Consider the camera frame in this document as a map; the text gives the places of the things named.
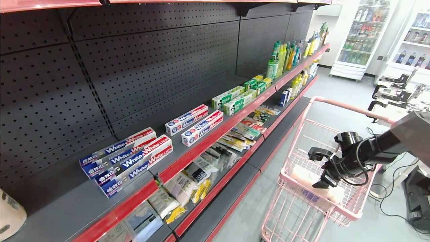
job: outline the toothpaste box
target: toothpaste box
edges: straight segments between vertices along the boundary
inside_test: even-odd
[[[248,91],[242,93],[242,95],[234,98],[224,105],[224,112],[227,115],[233,115],[234,113],[241,110],[244,106],[250,103],[253,99],[257,97],[257,91],[254,89],[249,89]]]
[[[208,133],[211,129],[217,126],[219,123],[223,121],[224,114],[223,112],[217,110],[211,113],[205,120],[197,123],[189,130],[183,132],[182,143],[188,147],[190,147],[194,142],[203,137],[206,133]]]
[[[165,124],[166,126],[166,132],[173,136],[177,134],[180,130],[190,126],[197,120],[203,118],[204,116],[208,115],[209,108],[208,106],[202,104],[195,109],[184,113],[183,115],[177,117],[176,119],[170,121],[169,123]]]
[[[113,145],[110,145],[108,147],[105,147],[99,151],[96,151],[82,159],[79,159],[79,164],[81,165],[81,167],[90,164],[94,161],[97,161],[98,159],[101,159],[107,155],[110,155],[114,152],[117,152],[119,150],[125,150],[125,149],[130,149],[130,147],[133,146],[134,142],[140,138],[142,138],[143,136],[146,136],[150,133],[154,133],[155,135],[155,131],[152,128],[147,128],[144,129],[142,131],[139,131]]]
[[[145,148],[156,138],[155,132],[148,132],[148,135],[136,140],[132,145],[129,146],[130,148],[118,150],[108,156],[98,159],[97,161],[87,164],[86,166],[82,167],[82,170],[89,179],[93,179],[106,171],[109,167],[115,166],[116,163]]]
[[[119,166],[111,167],[98,175],[95,181],[105,195],[111,198],[172,151],[172,140],[162,135],[132,157],[121,161]]]
[[[224,104],[226,104],[227,102],[229,102],[233,98],[239,96],[244,91],[245,91],[244,87],[237,86],[237,87],[231,89],[230,91],[227,91],[221,95],[218,95],[218,96],[212,98],[212,108],[216,109],[216,110],[222,108],[224,106]]]

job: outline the green bottle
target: green bottle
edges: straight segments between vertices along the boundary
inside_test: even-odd
[[[273,46],[273,51],[272,51],[272,58],[270,59],[269,63],[267,64],[267,73],[266,73],[266,77],[267,78],[274,78],[274,76],[276,76],[276,52],[278,50],[279,46],[278,43],[275,43],[275,45]]]

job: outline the black cable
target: black cable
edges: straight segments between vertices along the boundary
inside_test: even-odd
[[[399,169],[401,169],[401,168],[405,168],[405,167],[410,167],[410,166],[413,166],[413,165],[416,165],[417,163],[418,163],[418,161],[419,160],[417,160],[415,163],[413,163],[413,164],[410,164],[410,165],[405,165],[405,166],[401,166],[401,167],[398,167],[397,169],[395,169],[394,170],[394,172],[393,172],[393,187],[392,187],[392,189],[391,189],[391,192],[388,194],[388,195],[386,195],[386,196],[384,196],[384,197],[382,197],[382,198],[376,198],[376,197],[374,197],[374,196],[372,196],[371,194],[369,194],[371,197],[373,197],[374,199],[381,199],[381,202],[379,203],[379,209],[381,210],[381,212],[385,215],[385,216],[389,216],[389,217],[400,217],[400,218],[402,218],[402,219],[404,219],[408,224],[410,224],[411,226],[412,226],[412,228],[414,228],[414,230],[415,231],[417,231],[418,233],[421,233],[421,234],[430,234],[430,232],[428,232],[428,233],[424,233],[424,232],[421,232],[421,231],[419,231],[417,228],[415,228],[414,227],[414,225],[413,224],[411,224],[410,222],[409,222],[409,220],[407,220],[406,218],[404,218],[404,217],[402,217],[402,216],[400,216],[400,215],[391,215],[391,214],[387,214],[386,212],[384,212],[383,210],[382,210],[382,202],[384,202],[384,199],[386,199],[387,197],[389,197],[392,193],[393,193],[393,191],[394,191],[394,176],[395,176],[395,174],[396,174],[396,171],[398,171]],[[385,190],[385,194],[387,194],[387,188],[384,186],[384,185],[381,185],[381,184],[377,184],[377,183],[375,183],[375,184],[372,184],[370,187],[372,187],[372,186],[381,186],[384,190]]]

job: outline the white wall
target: white wall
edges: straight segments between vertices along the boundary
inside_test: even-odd
[[[327,22],[329,27],[327,42],[330,43],[330,52],[324,53],[319,61],[321,65],[333,66],[338,51],[341,49],[341,45],[349,32],[360,0],[347,0],[347,2],[348,3],[343,4],[338,17],[316,15],[315,11],[313,12],[306,40],[309,40],[313,31],[318,30],[324,22]]]

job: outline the green toothpaste box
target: green toothpaste box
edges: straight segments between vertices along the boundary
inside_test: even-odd
[[[214,98],[212,98],[212,108],[213,109],[220,109],[224,106],[224,104],[228,103],[233,98],[239,96],[245,91],[245,88],[242,86],[237,86],[221,95],[218,95]]]

